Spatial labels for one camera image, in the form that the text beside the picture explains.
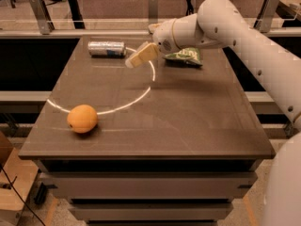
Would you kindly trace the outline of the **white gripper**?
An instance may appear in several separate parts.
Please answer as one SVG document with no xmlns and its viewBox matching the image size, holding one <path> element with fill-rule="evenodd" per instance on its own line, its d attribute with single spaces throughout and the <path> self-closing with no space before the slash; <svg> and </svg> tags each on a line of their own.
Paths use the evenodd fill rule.
<svg viewBox="0 0 301 226">
<path fill-rule="evenodd" d="M 156 59 L 159 51 L 163 54 L 170 54 L 176 51 L 176 45 L 173 40 L 172 26 L 175 20 L 168 20 L 159 24 L 150 24 L 149 32 L 154 42 L 144 42 L 133 52 L 125 61 L 128 68 L 136 68 Z"/>
</svg>

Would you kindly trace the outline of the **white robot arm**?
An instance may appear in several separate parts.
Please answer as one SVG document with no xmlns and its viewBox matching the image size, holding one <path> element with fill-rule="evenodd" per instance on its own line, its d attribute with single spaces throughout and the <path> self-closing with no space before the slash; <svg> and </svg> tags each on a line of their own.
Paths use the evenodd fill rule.
<svg viewBox="0 0 301 226">
<path fill-rule="evenodd" d="M 301 59 L 249 26 L 230 0 L 204 0 L 198 12 L 150 27 L 127 60 L 135 68 L 161 53 L 188 47 L 225 47 L 235 54 L 235 74 L 245 89 L 266 91 L 293 124 L 301 128 Z M 273 160 L 261 226 L 301 226 L 301 134 L 288 139 Z"/>
</svg>

